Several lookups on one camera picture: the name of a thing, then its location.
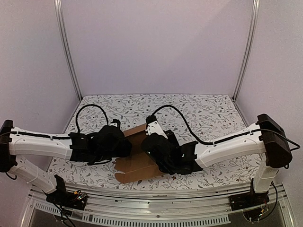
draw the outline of white floral pattern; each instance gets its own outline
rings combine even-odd
[[[243,129],[244,123],[232,101],[225,95],[104,95],[86,96],[78,109],[86,104],[100,105],[110,121],[121,121],[122,130],[145,123],[145,118],[156,108],[171,104],[186,117],[191,129],[203,140],[216,139]],[[193,137],[174,110],[162,109],[157,119],[164,130],[174,131],[180,144],[193,141]],[[102,112],[95,107],[80,114],[82,133],[99,131],[105,124]],[[76,131],[75,116],[67,133]],[[107,188],[131,190],[198,189],[236,183],[246,183],[254,177],[259,156],[249,155],[217,163],[203,171],[189,175],[163,175],[148,180],[122,184],[114,176],[115,161],[102,166],[87,166],[60,158],[53,158],[48,172],[58,174],[66,182]]]

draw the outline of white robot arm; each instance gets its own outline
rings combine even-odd
[[[88,135],[39,134],[13,127],[6,120],[0,129],[0,172],[14,174],[40,188],[49,202],[83,210],[87,195],[83,192],[67,192],[64,180],[48,174],[28,161],[23,155],[59,157],[69,161],[99,164],[112,157],[127,157],[132,145],[114,120],[99,132]]]
[[[233,210],[269,201],[268,190],[279,168],[292,160],[291,150],[283,129],[268,115],[258,116],[258,122],[240,132],[212,141],[193,141],[179,145],[171,130],[164,131],[154,115],[146,119],[148,137],[142,142],[144,150],[162,172],[190,174],[215,163],[250,154],[260,154],[261,163],[251,191],[231,196]]]

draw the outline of white arm link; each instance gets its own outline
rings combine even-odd
[[[237,135],[243,132],[251,132],[255,129],[259,129],[259,126],[256,124],[252,124],[251,126],[247,127],[246,129],[240,132],[221,137],[217,140],[221,140],[226,137]],[[236,137],[226,142],[218,143],[216,145],[203,145],[198,143],[195,149],[195,154],[197,155],[196,162],[201,168],[205,168],[215,163],[222,162],[235,157],[265,153],[266,150],[264,143],[259,140],[260,135],[261,132],[257,131],[254,133],[248,133],[244,136]]]
[[[57,180],[53,174],[48,174],[22,155],[16,156],[17,166],[13,166],[9,173],[19,176],[27,183],[34,184],[45,193],[49,194],[56,190]]]
[[[265,154],[261,155],[261,163],[259,170],[254,177],[254,190],[256,193],[264,193],[269,190],[270,183],[274,180],[279,172],[279,169],[267,166]]]
[[[15,127],[12,131],[39,134],[37,132],[25,131],[18,127]],[[43,134],[49,136],[68,137],[68,134]],[[66,160],[70,160],[71,158],[71,139],[54,140],[20,134],[11,134],[10,137],[12,138],[12,141],[9,143],[9,153],[11,155],[40,155],[59,157]]]

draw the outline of black cable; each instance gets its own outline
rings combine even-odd
[[[290,149],[290,151],[292,152],[292,151],[298,150],[298,149],[300,149],[300,147],[292,148],[292,149]],[[287,164],[286,166],[284,166],[284,168],[285,169],[289,169],[289,164]]]
[[[193,131],[190,129],[189,124],[187,123],[187,121],[186,121],[184,115],[181,113],[180,110],[178,110],[178,109],[177,109],[176,107],[174,107],[173,105],[163,105],[163,106],[159,107],[158,109],[156,109],[151,115],[155,115],[159,110],[161,110],[161,109],[163,109],[163,108],[166,108],[166,107],[170,107],[170,108],[176,110],[176,111],[178,112],[178,114],[180,114],[180,116],[182,117],[183,121],[185,122],[185,125],[187,126],[188,131],[190,132],[190,134],[191,134],[199,143],[201,143],[201,144],[203,144],[203,145],[216,145],[216,144],[218,144],[218,143],[226,142],[226,141],[232,140],[232,139],[234,139],[234,138],[236,138],[236,137],[244,136],[244,135],[247,135],[247,134],[250,134],[250,133],[254,133],[254,132],[257,132],[257,131],[269,131],[269,132],[272,132],[272,133],[276,134],[277,136],[279,136],[279,137],[285,139],[285,140],[288,141],[289,143],[291,143],[291,144],[297,146],[296,148],[293,148],[293,149],[291,149],[290,151],[297,150],[297,149],[299,149],[299,148],[301,147],[299,144],[293,142],[292,140],[286,138],[285,136],[279,134],[278,132],[273,131],[273,130],[269,130],[269,129],[254,129],[254,130],[252,130],[252,131],[246,131],[246,132],[243,132],[243,133],[239,133],[239,134],[237,134],[237,135],[229,136],[229,137],[226,137],[226,138],[224,138],[224,139],[217,140],[217,141],[214,141],[214,142],[205,142],[205,141],[202,141],[201,139],[199,139],[199,137],[197,137],[197,136],[193,133]]]
[[[170,108],[174,109],[175,111],[177,111],[178,114],[180,114],[180,116],[182,117],[182,119],[183,119],[183,121],[184,121],[186,127],[188,128],[189,133],[190,133],[190,134],[191,134],[199,143],[201,143],[201,144],[203,144],[203,145],[212,145],[212,144],[213,144],[213,143],[211,143],[211,142],[205,142],[205,141],[200,140],[199,137],[197,137],[197,136],[194,134],[194,132],[191,130],[191,128],[189,127],[189,124],[188,124],[188,122],[186,121],[184,115],[181,113],[181,111],[178,110],[178,109],[177,109],[176,107],[174,107],[173,105],[163,105],[163,106],[159,107],[158,109],[156,109],[151,115],[152,115],[152,116],[155,115],[159,110],[161,110],[161,109],[163,109],[163,108],[166,108],[166,107],[170,107]]]
[[[52,204],[60,211],[61,218],[63,219],[63,215],[64,215],[66,217],[66,219],[72,224],[72,226],[66,224],[64,220],[63,220],[63,224],[65,224],[67,227],[76,227],[75,224],[71,221],[71,219],[67,216],[64,208],[58,207],[58,205],[54,203],[54,201],[52,200],[52,198],[48,197],[48,195],[45,192],[43,192],[43,193],[52,202]]]
[[[87,105],[84,105],[83,107],[81,107],[81,109],[77,112],[77,114],[76,114],[76,120],[75,120],[75,122],[76,122],[76,127],[77,127],[77,133],[80,133],[80,127],[79,127],[79,123],[78,123],[78,118],[79,118],[79,114],[81,113],[81,111],[84,109],[84,108],[86,108],[86,107],[88,107],[88,106],[94,106],[94,107],[97,107],[97,108],[99,108],[102,112],[103,112],[103,114],[104,114],[104,116],[105,116],[105,119],[106,119],[106,123],[107,123],[107,125],[108,125],[108,118],[107,118],[107,115],[106,115],[106,112],[102,109],[102,107],[101,106],[99,106],[99,105],[96,105],[96,104],[87,104]]]
[[[5,172],[6,176],[8,176],[13,181],[17,180],[17,175],[15,175],[15,178],[12,178],[7,172]]]
[[[278,190],[276,189],[276,186],[274,185],[274,183],[272,182],[271,185],[274,187],[275,191],[276,191],[276,201],[275,201],[275,204],[274,204],[274,207],[272,208],[272,210],[269,212],[269,214],[267,214],[265,217],[263,218],[260,218],[260,220],[264,220],[266,218],[269,217],[269,215],[272,214],[272,212],[274,212],[275,208],[276,208],[276,205],[278,204]]]
[[[53,139],[53,140],[69,140],[71,138],[70,136],[50,136],[50,135],[35,134],[35,133],[30,133],[30,132],[25,132],[25,131],[9,131],[9,132],[1,134],[0,137],[7,135],[7,134],[49,138],[49,139]]]

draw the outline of cardboard box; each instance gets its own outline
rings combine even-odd
[[[115,169],[123,173],[115,173],[121,183],[135,182],[163,175],[158,165],[144,151],[141,142],[147,137],[146,124],[124,131],[125,137],[132,143],[131,155],[126,158],[117,158]]]

